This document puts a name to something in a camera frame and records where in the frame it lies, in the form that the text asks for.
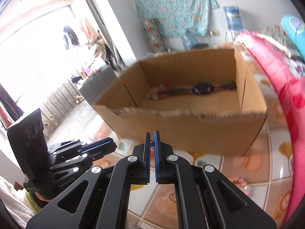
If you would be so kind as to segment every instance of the blue patterned cloth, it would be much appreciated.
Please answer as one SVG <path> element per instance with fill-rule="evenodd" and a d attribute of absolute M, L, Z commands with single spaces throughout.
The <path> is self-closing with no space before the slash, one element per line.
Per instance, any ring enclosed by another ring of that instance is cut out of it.
<path fill-rule="evenodd" d="M 204 36 L 211 10 L 218 8 L 216 0 L 135 0 L 135 4 L 143 30 L 144 21 L 155 18 L 165 37 L 182 36 L 187 29 Z"/>

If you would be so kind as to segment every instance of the wall outlet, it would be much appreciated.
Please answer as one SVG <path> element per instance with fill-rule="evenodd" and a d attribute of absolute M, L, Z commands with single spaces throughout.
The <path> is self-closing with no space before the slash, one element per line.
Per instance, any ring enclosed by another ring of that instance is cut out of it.
<path fill-rule="evenodd" d="M 210 31 L 211 36 L 220 36 L 219 30 Z"/>

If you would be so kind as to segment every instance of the green cloth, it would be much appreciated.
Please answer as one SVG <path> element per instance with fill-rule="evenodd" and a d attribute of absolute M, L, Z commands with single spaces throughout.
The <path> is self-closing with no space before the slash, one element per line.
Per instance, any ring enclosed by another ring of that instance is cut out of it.
<path fill-rule="evenodd" d="M 25 191 L 25 197 L 36 213 L 41 210 L 41 207 L 38 206 L 38 204 L 32 197 L 31 193 L 29 193 L 28 191 Z"/>

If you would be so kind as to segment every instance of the cardboard box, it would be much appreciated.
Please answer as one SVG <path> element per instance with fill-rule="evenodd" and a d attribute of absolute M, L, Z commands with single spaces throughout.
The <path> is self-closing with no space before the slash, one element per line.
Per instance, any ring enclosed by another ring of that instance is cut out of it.
<path fill-rule="evenodd" d="M 237 90 L 148 100 L 160 84 L 236 82 Z M 94 101 L 93 108 L 120 136 L 144 140 L 160 131 L 174 149 L 237 156 L 246 153 L 267 116 L 266 103 L 237 49 L 168 54 L 135 63 Z"/>

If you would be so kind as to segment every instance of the plastic bottle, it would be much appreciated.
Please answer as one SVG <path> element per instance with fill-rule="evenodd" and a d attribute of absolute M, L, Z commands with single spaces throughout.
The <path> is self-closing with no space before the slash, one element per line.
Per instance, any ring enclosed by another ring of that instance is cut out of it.
<path fill-rule="evenodd" d="M 224 7 L 224 11 L 229 30 L 239 31 L 244 29 L 238 6 L 226 6 Z"/>
<path fill-rule="evenodd" d="M 187 29 L 185 34 L 182 36 L 182 42 L 186 51 L 191 50 L 193 46 L 199 44 L 197 34 L 191 33 L 189 29 Z"/>

